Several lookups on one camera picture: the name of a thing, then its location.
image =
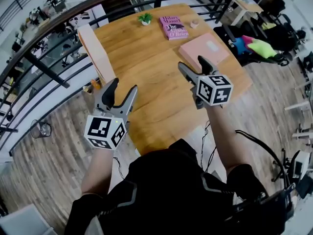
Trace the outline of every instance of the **pink box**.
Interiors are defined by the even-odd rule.
[[[229,56],[227,50],[210,33],[199,36],[180,46],[179,52],[199,72],[202,70],[198,62],[199,55],[207,58],[214,65]]]

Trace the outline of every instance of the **pink book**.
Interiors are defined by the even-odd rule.
[[[180,46],[179,52],[198,72],[202,70],[198,62],[199,55],[207,58],[214,65],[217,65],[229,56],[227,50],[210,33],[206,33],[183,44]]]
[[[185,29],[179,17],[160,17],[159,20],[168,40],[188,37],[188,31]]]

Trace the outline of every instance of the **wooden handrail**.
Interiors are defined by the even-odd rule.
[[[3,82],[5,81],[6,77],[9,74],[9,71],[15,67],[15,65],[25,56],[25,54],[29,52],[38,41],[40,41],[43,37],[52,32],[56,26],[67,21],[68,19],[73,18],[74,16],[83,11],[95,7],[96,5],[100,4],[103,1],[105,0],[86,0],[81,4],[69,9],[62,15],[58,16],[57,18],[49,22],[42,29],[40,29],[37,32],[37,34],[33,37],[33,39],[30,40],[25,46],[23,46],[11,59],[9,64],[6,66],[6,68],[0,75],[0,85],[3,84]]]

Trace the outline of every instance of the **book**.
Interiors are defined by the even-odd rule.
[[[94,34],[91,26],[89,24],[80,26],[77,32],[82,45],[99,74],[101,83],[104,85],[116,78],[108,55]]]
[[[168,40],[188,37],[188,31],[185,29],[179,17],[160,17],[159,21]]]
[[[228,51],[210,33],[183,44],[179,48],[179,53],[197,72],[202,71],[198,61],[199,55],[207,58],[214,65],[217,65],[229,55]]]

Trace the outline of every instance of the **forearm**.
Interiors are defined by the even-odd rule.
[[[228,174],[237,165],[247,163],[247,152],[223,109],[220,106],[208,106],[206,110],[217,151]]]
[[[111,183],[112,164],[113,151],[105,149],[95,150],[88,170],[82,181],[82,194],[108,194]]]

